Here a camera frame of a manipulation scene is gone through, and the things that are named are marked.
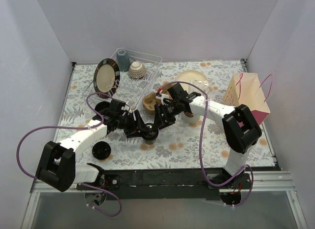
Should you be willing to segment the black takeout coffee cup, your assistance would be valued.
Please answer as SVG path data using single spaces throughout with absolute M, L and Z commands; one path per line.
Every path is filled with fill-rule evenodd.
M 107 101 L 102 101 L 95 106 L 95 111 L 104 116 L 105 111 L 109 107 L 110 103 Z

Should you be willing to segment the pink paper gift bag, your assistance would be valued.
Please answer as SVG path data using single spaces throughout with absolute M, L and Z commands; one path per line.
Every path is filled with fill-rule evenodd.
M 241 72 L 232 76 L 226 89 L 222 104 L 229 106 L 246 105 L 252 112 L 256 122 L 261 125 L 270 114 L 257 73 Z

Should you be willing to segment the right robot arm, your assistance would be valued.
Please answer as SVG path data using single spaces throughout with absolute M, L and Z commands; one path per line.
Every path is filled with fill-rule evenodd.
M 225 185 L 232 189 L 241 182 L 240 175 L 246 168 L 249 152 L 262 135 L 261 128 L 246 105 L 234 107 L 210 101 L 201 89 L 188 94 L 182 84 L 182 81 L 171 82 L 168 94 L 158 89 L 155 96 L 161 103 L 155 104 L 153 129 L 161 130 L 174 124 L 176 115 L 182 112 L 221 124 L 230 147 L 229 157 L 223 167 L 221 183 L 215 184 L 208 177 L 205 179 L 213 187 Z

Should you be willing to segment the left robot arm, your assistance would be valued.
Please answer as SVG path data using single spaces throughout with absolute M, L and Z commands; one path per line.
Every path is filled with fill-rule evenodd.
M 125 106 L 125 102 L 116 99 L 102 101 L 96 105 L 98 114 L 90 120 L 85 130 L 58 143 L 46 143 L 36 178 L 60 192 L 78 183 L 88 183 L 95 190 L 101 189 L 105 183 L 105 178 L 100 173 L 101 167 L 95 164 L 79 165 L 76 160 L 97 140 L 116 129 L 123 129 L 126 137 L 142 137 L 150 133 L 139 111 L 130 112 Z

